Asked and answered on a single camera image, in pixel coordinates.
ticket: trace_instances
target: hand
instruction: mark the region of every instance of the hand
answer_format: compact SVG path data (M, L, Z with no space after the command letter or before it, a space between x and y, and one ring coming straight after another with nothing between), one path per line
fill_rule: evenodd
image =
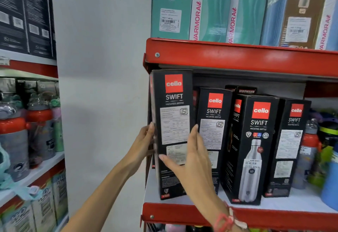
M196 124L188 138L185 165L177 165L166 155L158 155L158 157L175 173L200 213L210 224L214 225L220 213L229 213L215 193L208 151L197 130Z
M148 147L152 142L154 131L153 122L148 126L142 127L128 153L121 160L129 168L129 176L134 175L139 169L142 160L153 153L153 150L148 150Z

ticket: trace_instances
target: stainless steel bottle image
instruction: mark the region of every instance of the stainless steel bottle image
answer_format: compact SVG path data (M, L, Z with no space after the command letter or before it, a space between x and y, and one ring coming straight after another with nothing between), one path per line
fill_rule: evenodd
M259 151L260 139L251 141L251 149L244 159L238 199L242 202L253 202L257 197L261 175L262 158Z

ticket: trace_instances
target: store shelf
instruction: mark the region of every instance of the store shelf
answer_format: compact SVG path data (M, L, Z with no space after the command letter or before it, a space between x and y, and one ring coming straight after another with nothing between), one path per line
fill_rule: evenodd
M232 205L221 186L218 196ZM259 206L232 206L238 219L252 228L326 232L338 228L338 212L325 205L311 185L305 190L292 189L289 197L263 197ZM188 196L160 200L155 169L149 170L141 218L151 223L210 226Z
M0 67L57 78L57 61L0 49Z
M159 65L338 79L334 51L149 38L144 61L147 71Z
M65 158L64 152L57 152L53 158L43 161L37 168L31 170L30 174L26 178L18 182L19 185L29 186L36 179L40 178L42 174L49 171L53 166L55 166L58 162L60 162L64 158ZM3 206L5 203L7 203L9 200L11 200L14 196L15 193L13 192L13 190L8 189L0 191L0 207Z
M63 218L63 220L57 226L57 229L54 232L60 232L65 227L65 225L68 223L68 221L69 221L69 214L67 213L67 215Z

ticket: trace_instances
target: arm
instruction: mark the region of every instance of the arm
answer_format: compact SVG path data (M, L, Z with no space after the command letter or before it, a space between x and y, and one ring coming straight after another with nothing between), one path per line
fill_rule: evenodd
M141 129L126 156L111 170L62 232L101 231L125 182L138 170L147 155L154 129L153 123Z
M175 173L187 195L203 217L211 225L214 225L222 213L229 215L229 210L215 193L208 151L197 130L198 126L195 125L189 135L185 165L177 165L166 155L159 155L158 157ZM243 230L234 225L232 231Z

